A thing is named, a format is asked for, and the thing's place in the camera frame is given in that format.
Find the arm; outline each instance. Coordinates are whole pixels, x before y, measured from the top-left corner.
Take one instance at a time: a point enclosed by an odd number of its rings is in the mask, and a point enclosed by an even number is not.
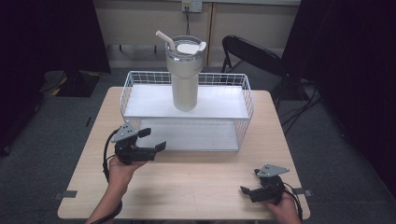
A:
[[[282,199],[278,205],[263,202],[274,214],[280,224],[301,224],[298,218],[294,199],[286,192],[283,192]]]
[[[92,223],[116,210],[122,196],[128,189],[128,184],[134,175],[134,171],[145,163],[145,161],[139,161],[133,162],[131,165],[125,165],[117,157],[113,157],[110,160],[107,190],[86,223]],[[113,223],[113,221],[113,219],[110,219],[106,223]]]

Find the chair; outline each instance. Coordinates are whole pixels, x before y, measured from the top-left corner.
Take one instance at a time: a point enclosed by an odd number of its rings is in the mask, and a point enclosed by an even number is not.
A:
[[[225,36],[222,46],[225,59],[221,73],[246,74],[252,90],[271,93],[277,110],[289,79],[281,59],[271,50],[236,35]],[[232,65],[230,54],[240,61]]]

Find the electrical outlet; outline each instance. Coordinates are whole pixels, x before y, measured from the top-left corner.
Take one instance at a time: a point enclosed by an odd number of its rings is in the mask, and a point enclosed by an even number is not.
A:
[[[182,1],[181,11],[202,12],[202,1]]]

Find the wire basket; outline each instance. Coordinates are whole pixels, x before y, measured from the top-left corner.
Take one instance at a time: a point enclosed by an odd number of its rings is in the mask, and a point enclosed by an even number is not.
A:
[[[189,112],[173,106],[169,72],[131,71],[120,111],[137,130],[140,147],[166,141],[167,150],[236,151],[253,115],[253,97],[244,74],[200,73],[197,106]]]

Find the wooden table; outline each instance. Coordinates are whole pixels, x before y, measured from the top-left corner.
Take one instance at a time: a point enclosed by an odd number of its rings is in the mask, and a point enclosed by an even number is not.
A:
[[[122,87],[108,90],[91,134],[82,151],[67,190],[75,198],[63,198],[58,215],[66,219],[86,219],[105,193],[102,172],[104,145],[112,131],[123,123],[120,114]],[[141,167],[122,198],[117,218],[140,220],[263,220],[272,214],[261,203],[252,203],[240,186],[257,189],[261,185],[254,169],[265,163],[289,168],[280,175],[294,188],[300,180],[285,136],[267,91],[253,91],[254,114],[238,152],[163,151],[155,161]],[[114,145],[108,147],[108,156]],[[299,195],[304,219],[310,211],[304,195]]]

